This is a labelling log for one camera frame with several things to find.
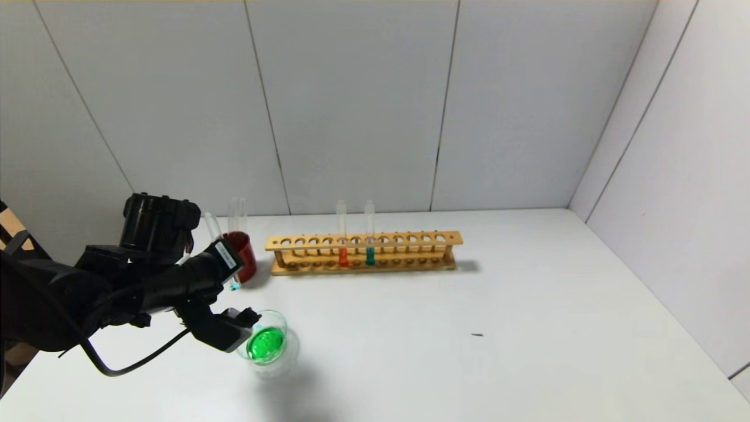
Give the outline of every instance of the glass beaker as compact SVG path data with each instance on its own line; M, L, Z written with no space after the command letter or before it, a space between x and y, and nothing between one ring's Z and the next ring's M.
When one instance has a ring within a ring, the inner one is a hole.
M280 312L267 309L258 315L253 334L236 352L250 361L258 377L277 378L296 366L299 339Z

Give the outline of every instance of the red liquid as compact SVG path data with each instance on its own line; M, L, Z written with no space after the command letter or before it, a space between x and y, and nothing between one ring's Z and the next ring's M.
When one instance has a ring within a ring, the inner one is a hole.
M232 247L239 253L244 261L244 267L239 270L237 275L239 276L240 283L244 283L255 275L257 270L257 264L255 262L255 254L253 253L253 247L250 245L250 237L241 231L233 231L224 234L224 239L229 240Z
M342 267L349 266L349 260L347 259L347 250L346 249L339 249L338 250L338 264Z

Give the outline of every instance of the label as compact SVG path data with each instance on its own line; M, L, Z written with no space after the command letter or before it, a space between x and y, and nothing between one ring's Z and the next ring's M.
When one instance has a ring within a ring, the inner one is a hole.
M216 244L216 250L219 251L219 255L221 255L221 257L224 259L224 263L227 267L229 267L230 270L234 267L237 267L237 263L232 258L232 255L230 255L230 252L227 251L227 248L222 242Z

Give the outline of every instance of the wall seam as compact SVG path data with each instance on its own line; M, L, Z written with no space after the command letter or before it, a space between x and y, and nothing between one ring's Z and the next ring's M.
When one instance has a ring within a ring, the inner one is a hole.
M432 203L435 200L435 187L437 186L437 166L440 162L440 145L443 143L443 127L446 123L446 108L448 106L448 89L451 85L451 70L453 69L453 54L456 50L456 34L458 33L458 14L461 11L461 0L457 0L456 3L456 20L453 25L453 40L451 42L451 56L448 61L448 77L445 79L445 97L442 100L442 116L440 118L440 133L437 137L437 151L435 153L435 174L432 177L432 194L430 195L430 208L428 211L432 211Z
M76 84L76 80L73 78L73 74L71 73L71 70L68 68L68 64L65 63L65 60L62 58L62 53L60 53L60 49L57 47L57 43L55 42L55 39L52 37L52 32L50 31L50 28L47 26L47 22L44 20L44 16L42 15L41 10L39 10L39 5L37 5L37 1L34 0L33 3L34 3L34 8L37 10L37 14L39 15L39 19L42 21L44 30L46 31L47 36L49 37L49 40L52 42L52 47L55 48L55 51L57 52L57 56L60 58L60 62L62 63L62 67L65 69L65 73L67 73L67 77L70 78L70 82L73 84L73 87L75 88L76 93L78 93L78 98L81 99L81 102L83 103L83 106L86 109L86 112L88 113L88 117L90 117L91 122L94 123L94 127L99 133L99 136L101 137L102 142L104 142L104 146L107 147L106 149L107 151L109 151L109 154L112 156L112 160L114 160L115 164L117 164L117 168L120 170L120 173L122 173L122 177L124 177L125 182L127 183L127 186L130 187L130 191L134 193L135 190L133 189L133 185L131 184L131 181L127 178L128 175L125 174L125 171L122 169L120 162L117 161L117 157L115 157L115 153L112 151L110 144L107 142L107 139L104 137L104 133L101 131L99 124L96 123L96 119L94 119L94 114L89 108L89 105L86 103L86 100L83 98L83 94L81 93L81 90L78 88L78 84Z
M263 81L263 72L260 70L260 60L258 59L258 49L255 47L255 35L253 34L253 25L250 22L250 10L248 8L248 0L244 0L244 15L247 17L247 29L250 31L250 42L253 44L253 54L255 56L255 65L258 67L258 78L260 78L260 88L263 92L263 101L265 102L265 111L268 114L268 124L271 126L271 138L274 141L274 150L276 151L276 163L279 166L279 173L281 174L281 187L283 188L283 195L286 198L286 211L289 215L292 215L292 206L289 202L289 194L287 193L287 183L284 181L284 169L281 167L281 156L279 155L279 147L276 143L276 131L274 130L274 122L271 119L271 108L269 107L269 97L266 95L266 83Z
M625 145L625 149L622 151L622 154L620 154L620 157L617 160L617 163L615 164L614 168L612 169L612 172L610 173L609 178L607 178L607 182L604 184L604 188L601 190L601 192L599 192L599 196L596 198L596 202L594 203L594 206L591 208L591 211L589 211L589 215L586 217L585 223L588 224L589 220L591 219L591 216L593 216L594 212L596 211L596 207L599 205L599 201L602 200L602 197L607 191L607 187L609 187L609 184L610 182L612 182L612 178L614 177L614 174L617 172L617 168L620 166L620 163L623 162L623 158L627 154L628 149L630 148L630 144L633 142L633 139L635 139L635 135L638 133L638 129L641 128L640 127L641 123L643 123L644 119L646 118L646 115L648 114L649 109L651 108L651 104L653 104L654 98L656 98L657 92L659 92L659 88L662 87L662 82L664 82L664 78L667 76L667 72L669 72L669 68L672 65L674 56L677 54L677 50L679 50L680 44L683 43L683 38L685 37L685 33L688 31L688 27L690 26L690 22L693 19L693 15L695 14L695 10L698 8L699 3L700 3L699 1L696 1L695 5L693 5L693 9L690 11L690 16L688 16L688 20L685 23L685 27L682 28L682 34L679 35L679 39L677 40L677 44L674 47L674 50L672 51L672 55L670 56L669 61L667 62L667 65L664 67L664 72L661 74L661 77L659 78L658 83L656 84L656 88L654 89L654 92L651 94L649 103L646 105L646 108L643 110L643 114L640 116L641 118L638 120L638 124L635 126L635 130L633 130L633 135L630 136L628 143Z

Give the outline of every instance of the test tube with red liquid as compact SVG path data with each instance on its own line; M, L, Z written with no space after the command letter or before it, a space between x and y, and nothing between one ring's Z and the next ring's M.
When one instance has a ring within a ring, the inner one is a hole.
M338 264L342 267L349 265L347 258L347 202L343 199L338 200L336 204L336 216L338 217L338 242L344 245L338 250Z

